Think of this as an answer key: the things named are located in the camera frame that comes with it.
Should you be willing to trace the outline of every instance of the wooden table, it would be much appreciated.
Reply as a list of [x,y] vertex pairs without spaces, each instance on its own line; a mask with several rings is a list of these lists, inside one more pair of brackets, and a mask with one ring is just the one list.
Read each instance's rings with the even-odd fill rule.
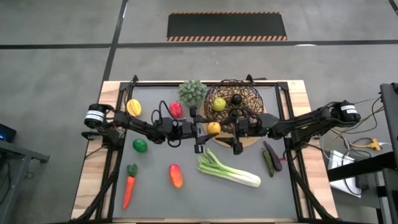
[[[273,81],[256,81],[257,82],[275,82]],[[294,115],[298,116],[311,111],[310,103],[308,102],[307,92],[305,90],[305,85],[303,80],[284,80],[278,82],[287,82],[289,84],[290,98],[293,105]],[[156,83],[156,81],[141,81],[139,83]],[[104,82],[101,94],[99,97],[99,102],[102,104],[112,105],[116,107],[117,98],[119,95],[120,82]],[[286,108],[286,102],[282,98],[282,104]],[[285,111],[285,117],[288,118],[287,110]],[[101,139],[90,141],[87,147],[87,154],[94,151],[101,146]],[[317,141],[312,141],[312,144],[318,145]],[[79,217],[87,208],[87,206],[92,202],[98,193],[101,180],[103,177],[105,159],[106,159],[106,149],[102,149],[95,154],[91,155],[83,164],[83,169],[80,176],[80,183],[76,193],[75,204],[73,206],[73,211],[71,218]],[[335,202],[331,194],[331,188],[329,185],[328,176],[326,173],[326,168],[323,163],[322,152],[318,149],[312,147],[307,147],[302,150],[303,159],[305,163],[305,170],[307,172],[308,183],[311,191],[317,197],[319,202],[325,207],[325,209],[334,217],[337,217],[337,211],[335,207]],[[108,202],[111,188],[106,194],[103,207],[103,218],[106,217],[108,212]],[[302,204],[303,215],[308,217],[308,210],[306,205],[306,199],[301,191],[299,190],[300,201]],[[123,222],[125,220],[113,220],[114,222]],[[137,222],[188,222],[187,220],[136,220]],[[207,221],[207,222],[234,222],[234,220],[192,220],[194,222]],[[291,222],[294,220],[245,220],[245,222]]]

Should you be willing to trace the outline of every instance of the celery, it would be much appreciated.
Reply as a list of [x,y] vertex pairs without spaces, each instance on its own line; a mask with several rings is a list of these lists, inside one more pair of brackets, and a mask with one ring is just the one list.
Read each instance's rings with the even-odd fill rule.
[[259,187],[261,183],[260,177],[254,174],[222,164],[210,149],[206,149],[203,155],[199,157],[198,170],[205,174],[232,180],[250,187]]

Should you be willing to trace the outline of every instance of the fake food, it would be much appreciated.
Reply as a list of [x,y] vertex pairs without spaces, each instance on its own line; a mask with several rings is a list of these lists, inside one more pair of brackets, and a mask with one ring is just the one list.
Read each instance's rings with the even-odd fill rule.
[[217,97],[213,103],[213,110],[221,112],[225,109],[226,101],[221,97]]
[[136,139],[132,142],[132,147],[137,151],[137,152],[147,152],[148,151],[148,144],[145,140],[143,139]]
[[242,96],[239,94],[235,94],[232,96],[231,103],[235,106],[238,106],[242,103]]
[[124,191],[123,198],[123,209],[126,209],[130,203],[132,190],[134,188],[134,184],[136,183],[136,175],[137,175],[138,167],[137,165],[127,165],[127,180],[126,180],[126,190]]
[[171,164],[169,167],[169,175],[172,185],[176,189],[180,189],[182,187],[182,172],[180,166],[177,164]]
[[141,114],[141,105],[139,104],[138,100],[132,99],[127,102],[127,111],[131,116],[140,116]]
[[266,146],[266,150],[269,151],[269,155],[271,156],[272,165],[274,166],[275,171],[281,171],[282,163],[280,163],[278,155],[275,153],[271,145],[268,144],[268,142],[264,141],[264,145]]
[[206,149],[203,155],[199,157],[198,170],[205,174],[232,180],[250,187],[259,187],[261,184],[260,177],[222,164],[210,149]]
[[271,159],[271,155],[270,155],[268,149],[262,150],[262,156],[264,156],[264,159],[266,160],[269,175],[271,177],[273,177],[275,174],[275,170],[274,170],[274,166],[272,165],[272,159]]
[[182,107],[179,102],[173,102],[170,104],[170,113],[173,118],[181,118],[182,116]]
[[210,122],[207,124],[207,134],[219,134],[221,132],[221,126],[219,122]]
[[206,85],[199,80],[185,81],[178,91],[180,100],[188,105],[198,105],[203,102],[206,94]]

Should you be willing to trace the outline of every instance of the green succulent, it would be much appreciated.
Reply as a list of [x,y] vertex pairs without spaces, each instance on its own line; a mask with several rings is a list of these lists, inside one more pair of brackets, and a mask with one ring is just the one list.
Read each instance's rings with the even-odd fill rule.
[[186,81],[180,85],[180,100],[188,105],[197,105],[205,99],[206,85],[199,80]]

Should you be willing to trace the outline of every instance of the black wire basket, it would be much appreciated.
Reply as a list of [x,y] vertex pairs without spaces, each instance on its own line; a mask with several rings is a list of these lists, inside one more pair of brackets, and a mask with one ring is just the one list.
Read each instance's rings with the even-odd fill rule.
[[[241,97],[240,103],[231,101],[233,98]],[[221,97],[226,101],[223,111],[213,110],[213,103],[216,98]],[[212,86],[205,96],[203,103],[204,113],[208,119],[224,121],[229,118],[229,112],[236,110],[238,118],[250,117],[250,124],[256,124],[256,114],[264,112],[264,102],[259,92],[248,82],[241,80],[223,80],[219,84]],[[233,132],[233,125],[222,125],[221,130],[226,133]]]

